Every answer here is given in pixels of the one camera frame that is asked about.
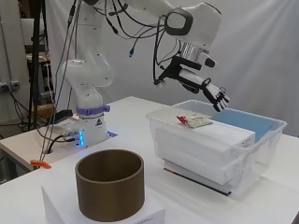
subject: white curtain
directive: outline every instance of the white curtain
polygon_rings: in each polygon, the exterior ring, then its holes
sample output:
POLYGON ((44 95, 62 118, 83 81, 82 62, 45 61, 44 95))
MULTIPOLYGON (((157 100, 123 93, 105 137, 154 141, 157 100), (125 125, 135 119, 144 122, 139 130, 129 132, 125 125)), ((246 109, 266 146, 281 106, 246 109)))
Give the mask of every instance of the white curtain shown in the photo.
MULTIPOLYGON (((47 0, 52 73, 56 71, 65 37, 66 20, 73 0, 47 0)), ((194 0, 169 0, 176 7, 188 7, 194 0)), ((230 107, 283 119, 289 123, 285 133, 299 135, 299 1, 297 0, 210 0, 222 12, 222 24, 211 50, 219 62, 212 80, 224 87, 232 102, 230 107)), ((143 22, 157 19, 130 9, 143 22)), ((121 15, 124 27, 133 34, 139 26, 121 15)), ((100 90, 106 102, 136 96, 172 105, 189 99, 205 100, 192 95, 177 82, 169 80, 165 89, 152 85, 151 65, 153 39, 140 40, 135 57, 129 58, 134 40, 115 36, 105 25, 107 61, 116 74, 114 83, 100 90)), ((174 39, 167 36, 159 55, 173 48, 174 39)), ((69 87, 63 90, 60 108, 67 105, 69 87)))

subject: white table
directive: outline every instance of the white table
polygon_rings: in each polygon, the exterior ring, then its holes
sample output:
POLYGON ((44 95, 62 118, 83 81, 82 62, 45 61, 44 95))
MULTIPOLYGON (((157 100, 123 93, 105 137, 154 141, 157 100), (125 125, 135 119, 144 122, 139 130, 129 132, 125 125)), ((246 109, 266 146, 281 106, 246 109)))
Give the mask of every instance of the white table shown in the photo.
POLYGON ((291 224, 294 220, 299 211, 299 139, 283 135, 271 169, 245 195, 230 198, 163 171, 145 118, 162 105, 133 97, 111 105, 107 126, 119 136, 56 161, 50 170, 34 171, 0 186, 1 223, 46 223, 41 185, 75 178, 75 165, 82 157, 110 148, 129 149, 143 157, 146 184, 166 207, 167 224, 291 224))

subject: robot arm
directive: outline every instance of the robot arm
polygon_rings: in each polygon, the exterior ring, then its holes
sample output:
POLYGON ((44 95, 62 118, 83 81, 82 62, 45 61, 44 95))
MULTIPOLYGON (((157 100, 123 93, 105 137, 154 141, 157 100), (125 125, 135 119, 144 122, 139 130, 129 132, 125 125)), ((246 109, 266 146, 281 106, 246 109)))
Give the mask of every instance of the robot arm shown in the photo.
MULTIPOLYGON (((93 7, 105 5, 106 11, 108 6, 115 4, 113 0, 83 1, 77 23, 77 57, 65 62, 63 71, 78 99, 77 112, 80 119, 74 130, 80 130, 82 136, 77 145, 87 147, 107 139, 104 112, 109 108, 103 105, 103 98, 95 87, 109 86, 113 81, 113 72, 105 60, 101 40, 103 22, 107 20, 110 23, 110 21, 105 16, 106 13, 97 13, 93 7)), ((220 12, 206 3, 195 7, 175 8, 166 0, 122 1, 158 17, 159 21, 164 20, 165 31, 183 42, 180 55, 172 58, 164 72, 155 78, 154 84, 163 85, 166 78, 172 78, 188 91, 193 93, 203 91, 215 109, 222 111, 229 99, 225 91, 211 84, 208 75, 217 67, 217 63, 208 56, 208 53, 219 30, 220 12)))
POLYGON ((217 111, 222 111, 230 99, 225 90, 211 84, 208 74, 215 73, 218 64, 208 55, 221 24, 221 13, 207 3, 194 7, 173 7, 166 0, 124 0, 126 4, 164 20, 165 31, 182 41, 183 48, 164 72, 155 80, 155 85, 165 78, 177 80, 193 93, 203 91, 217 111))

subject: brown cylinder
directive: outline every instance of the brown cylinder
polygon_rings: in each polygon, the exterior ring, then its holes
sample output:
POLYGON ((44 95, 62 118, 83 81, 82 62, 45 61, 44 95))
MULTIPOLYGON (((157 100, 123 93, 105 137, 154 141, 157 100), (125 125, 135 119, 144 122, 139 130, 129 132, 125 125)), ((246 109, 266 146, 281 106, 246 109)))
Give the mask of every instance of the brown cylinder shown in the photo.
POLYGON ((144 162, 134 152, 95 152, 77 164, 76 179, 79 209, 94 221, 124 220, 145 201, 144 162))

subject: plastic bin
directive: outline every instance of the plastic bin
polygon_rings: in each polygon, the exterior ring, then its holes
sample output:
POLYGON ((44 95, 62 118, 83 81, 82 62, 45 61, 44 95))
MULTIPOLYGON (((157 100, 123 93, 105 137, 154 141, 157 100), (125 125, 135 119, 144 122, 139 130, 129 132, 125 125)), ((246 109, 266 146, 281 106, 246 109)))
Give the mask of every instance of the plastic bin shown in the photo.
POLYGON ((157 157, 202 176, 220 188, 242 193, 269 168, 287 123, 230 108, 226 110, 240 113, 242 116, 271 120, 273 124, 254 145, 237 147, 212 136, 196 133, 179 123, 177 116, 194 113, 200 113, 207 118, 214 117, 218 113, 211 104, 188 101, 152 112, 147 118, 150 121, 157 157), (206 148, 216 145, 229 148, 230 156, 223 159, 221 154, 215 154, 215 151, 206 148))

